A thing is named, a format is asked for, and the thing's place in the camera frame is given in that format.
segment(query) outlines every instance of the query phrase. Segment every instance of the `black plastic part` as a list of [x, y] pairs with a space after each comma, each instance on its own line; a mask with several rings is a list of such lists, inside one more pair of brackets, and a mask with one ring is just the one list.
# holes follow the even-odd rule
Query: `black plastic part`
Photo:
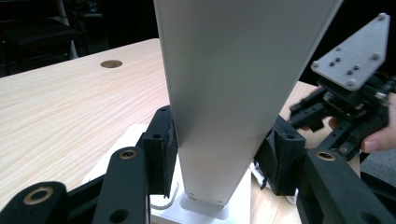
[[314, 90], [311, 92], [307, 97], [302, 99], [298, 104], [292, 105], [290, 107], [290, 112], [291, 114], [295, 114], [304, 108], [307, 108], [316, 102], [319, 102], [322, 100], [324, 93], [326, 93], [326, 90], [324, 88], [319, 87], [318, 89]]
[[373, 191], [396, 218], [396, 188], [372, 175], [361, 172], [361, 180]]
[[324, 150], [337, 150], [347, 139], [348, 133], [353, 129], [353, 125], [345, 120], [339, 120], [337, 128], [332, 130], [323, 141], [317, 146]]
[[66, 188], [62, 183], [32, 185], [15, 195], [6, 205], [0, 213], [0, 223], [63, 223], [68, 215], [66, 200]]
[[395, 91], [396, 86], [396, 77], [391, 77], [382, 87], [381, 90], [383, 93], [388, 95], [390, 92]]
[[317, 202], [311, 202], [299, 194], [296, 205], [303, 224], [323, 222], [323, 212]]
[[300, 108], [298, 113], [292, 113], [289, 123], [295, 129], [307, 127], [311, 129], [312, 132], [315, 132], [324, 127], [322, 120], [327, 117], [327, 112], [322, 103], [307, 105], [309, 105], [309, 107]]
[[327, 91], [334, 94], [337, 98], [343, 99], [345, 102], [348, 102], [352, 107], [357, 106], [364, 99], [364, 96], [361, 94], [362, 89], [358, 91], [348, 91], [324, 77], [318, 80], [318, 84]]
[[370, 116], [355, 123], [354, 129], [347, 136], [345, 143], [339, 147], [340, 155], [350, 161], [361, 148], [363, 139], [369, 134], [386, 127], [388, 123], [389, 109], [386, 106], [379, 105]]
[[324, 223], [396, 223], [394, 216], [337, 153], [310, 149], [304, 159], [308, 181]]
[[125, 147], [111, 156], [92, 223], [148, 223], [145, 151]]
[[97, 200], [102, 188], [104, 175], [81, 185], [67, 193], [70, 209], [67, 224], [91, 223]]
[[143, 135], [148, 159], [149, 194], [169, 197], [177, 158], [177, 139], [170, 106], [157, 110]]
[[255, 156], [275, 195], [294, 195], [292, 166], [305, 154], [305, 139], [280, 116]]

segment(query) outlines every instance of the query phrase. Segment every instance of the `black chair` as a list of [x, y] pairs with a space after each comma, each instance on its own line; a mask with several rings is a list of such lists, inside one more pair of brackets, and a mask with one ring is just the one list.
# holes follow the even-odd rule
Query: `black chair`
[[70, 59], [72, 41], [78, 56], [85, 55], [81, 33], [53, 19], [59, 12], [56, 0], [0, 0], [0, 46], [7, 75], [11, 58], [22, 71], [27, 59], [59, 53]]

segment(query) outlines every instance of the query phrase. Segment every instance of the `white base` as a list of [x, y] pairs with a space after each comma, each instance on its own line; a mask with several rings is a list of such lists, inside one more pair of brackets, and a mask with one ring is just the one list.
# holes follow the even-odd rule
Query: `white base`
[[225, 207], [205, 204], [189, 198], [184, 193], [180, 166], [177, 160], [170, 199], [166, 200], [163, 196], [150, 197], [151, 223], [249, 223], [250, 178], [251, 172], [247, 170], [233, 197]]

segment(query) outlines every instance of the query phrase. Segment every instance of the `gray floor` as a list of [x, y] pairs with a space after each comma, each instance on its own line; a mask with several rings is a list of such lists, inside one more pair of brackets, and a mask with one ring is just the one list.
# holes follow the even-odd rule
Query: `gray floor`
[[396, 149], [372, 153], [361, 170], [396, 187]]

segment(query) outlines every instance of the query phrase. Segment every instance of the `finger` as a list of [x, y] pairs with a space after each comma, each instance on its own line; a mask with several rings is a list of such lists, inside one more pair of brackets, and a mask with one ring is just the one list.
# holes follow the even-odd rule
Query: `finger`
[[331, 118], [331, 119], [329, 120], [329, 126], [330, 126], [332, 129], [336, 129], [337, 126], [338, 126], [338, 119], [336, 119], [336, 118]]
[[396, 148], [395, 132], [387, 127], [367, 136], [361, 143], [361, 150], [366, 153]]

